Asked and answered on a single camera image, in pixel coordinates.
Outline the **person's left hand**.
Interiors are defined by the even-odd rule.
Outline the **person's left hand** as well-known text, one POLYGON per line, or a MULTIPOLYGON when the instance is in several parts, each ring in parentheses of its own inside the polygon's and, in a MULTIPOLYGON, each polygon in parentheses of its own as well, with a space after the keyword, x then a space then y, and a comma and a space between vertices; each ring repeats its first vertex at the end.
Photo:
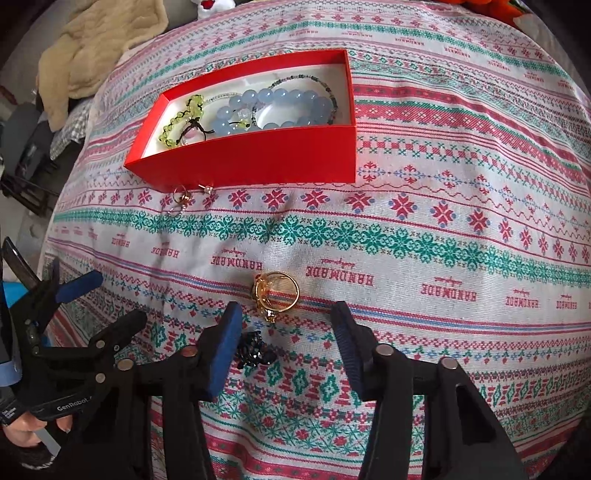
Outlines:
POLYGON ((26 412, 10 425, 3 425, 2 428, 6 438, 11 443, 17 447, 32 448, 41 442, 36 432, 46 426, 46 421, 39 420, 30 412, 26 412))

